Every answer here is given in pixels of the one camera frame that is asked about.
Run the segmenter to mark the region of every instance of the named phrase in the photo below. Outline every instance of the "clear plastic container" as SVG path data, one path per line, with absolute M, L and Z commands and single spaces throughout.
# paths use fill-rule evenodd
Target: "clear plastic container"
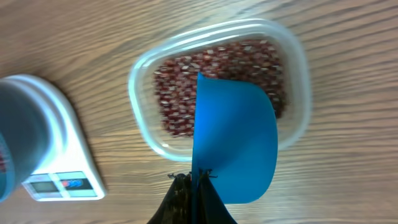
M 142 136 L 155 152 L 174 161 L 191 161 L 192 138 L 173 138 L 161 124 L 154 96 L 153 72 L 167 58 L 244 39 L 270 40 L 277 46 L 285 68 L 287 106 L 277 120 L 279 150 L 305 132 L 312 112 L 307 59 L 297 38 L 285 27 L 263 19 L 224 22 L 172 37 L 141 55 L 129 76 L 129 96 Z

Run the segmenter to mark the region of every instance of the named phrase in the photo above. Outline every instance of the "blue plastic tool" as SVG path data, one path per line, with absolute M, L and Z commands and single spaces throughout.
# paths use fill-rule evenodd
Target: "blue plastic tool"
M 249 203 L 261 197 L 274 175 L 278 137 L 267 95 L 246 82 L 198 74 L 192 182 L 199 170 L 211 175 L 223 203 Z

